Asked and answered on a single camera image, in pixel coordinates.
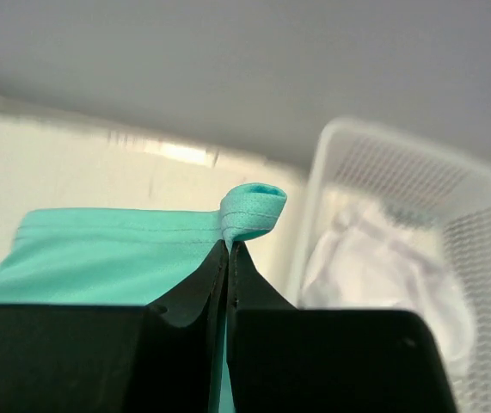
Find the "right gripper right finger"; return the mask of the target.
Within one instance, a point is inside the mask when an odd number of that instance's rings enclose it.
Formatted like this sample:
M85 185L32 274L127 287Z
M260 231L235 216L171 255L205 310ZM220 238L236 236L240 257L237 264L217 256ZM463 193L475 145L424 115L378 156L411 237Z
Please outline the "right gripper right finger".
M228 267L227 365L238 412L453 412L433 335L403 310L300 310L244 243Z

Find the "teal t shirt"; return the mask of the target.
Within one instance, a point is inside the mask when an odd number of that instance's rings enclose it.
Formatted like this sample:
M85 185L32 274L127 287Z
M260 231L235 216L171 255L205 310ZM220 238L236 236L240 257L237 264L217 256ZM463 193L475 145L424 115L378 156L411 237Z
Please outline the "teal t shirt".
M0 263L0 305L146 305L186 279L213 245L268 234L287 197L233 188L213 212L69 208L28 213ZM218 410L235 410L227 365L227 287Z

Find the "white t shirt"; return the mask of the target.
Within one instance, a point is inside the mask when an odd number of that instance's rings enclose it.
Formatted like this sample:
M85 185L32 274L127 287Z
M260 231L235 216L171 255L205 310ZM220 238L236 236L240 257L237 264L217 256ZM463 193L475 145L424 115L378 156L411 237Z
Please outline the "white t shirt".
M475 312L456 273L418 242L430 231L419 219L394 219L376 200L349 201L313 249L298 303L412 311L433 333L449 374L466 375Z

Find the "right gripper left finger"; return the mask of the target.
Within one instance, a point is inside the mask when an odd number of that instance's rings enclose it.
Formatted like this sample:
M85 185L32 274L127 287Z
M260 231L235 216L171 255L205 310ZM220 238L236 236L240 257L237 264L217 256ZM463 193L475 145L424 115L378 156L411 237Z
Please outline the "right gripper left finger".
M146 305L0 305L0 412L215 412L228 251Z

